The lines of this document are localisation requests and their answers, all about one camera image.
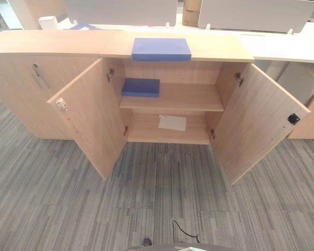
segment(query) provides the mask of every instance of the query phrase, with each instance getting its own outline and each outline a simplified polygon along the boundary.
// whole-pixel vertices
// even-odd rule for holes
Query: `floor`
[[[208,146],[128,143],[103,181],[73,141],[35,138],[0,102],[0,251],[170,243],[173,219],[204,243],[314,250],[314,141],[285,140],[233,187]]]

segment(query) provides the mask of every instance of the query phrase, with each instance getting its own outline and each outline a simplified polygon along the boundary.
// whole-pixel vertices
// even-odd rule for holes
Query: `cable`
[[[189,236],[189,237],[192,237],[192,238],[197,239],[197,242],[200,243],[200,241],[199,241],[199,239],[198,239],[198,236],[199,236],[198,234],[197,234],[197,235],[190,235],[190,234],[186,233],[184,230],[182,230],[182,228],[179,226],[178,222],[176,222],[175,220],[172,221],[173,243],[176,242],[176,241],[175,241],[175,238],[174,238],[174,223],[177,224],[177,226],[179,227],[179,229],[180,229],[184,234],[186,234],[186,235]]]

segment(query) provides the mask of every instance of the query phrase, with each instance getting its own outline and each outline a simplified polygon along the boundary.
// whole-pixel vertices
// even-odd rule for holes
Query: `sheet of paper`
[[[184,132],[186,131],[186,118],[160,114],[158,128]]]

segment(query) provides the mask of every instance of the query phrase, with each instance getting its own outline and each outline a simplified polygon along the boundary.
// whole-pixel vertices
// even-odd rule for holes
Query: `cabinet shelf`
[[[209,144],[208,127],[204,116],[186,117],[186,131],[158,128],[159,115],[133,113],[128,130],[129,142]]]
[[[158,98],[123,96],[120,108],[223,111],[215,85],[171,83],[160,84]]]

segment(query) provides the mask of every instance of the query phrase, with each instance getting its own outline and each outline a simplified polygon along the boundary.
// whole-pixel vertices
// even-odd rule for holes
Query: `white box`
[[[42,30],[58,30],[58,22],[55,16],[40,17],[38,23]]]

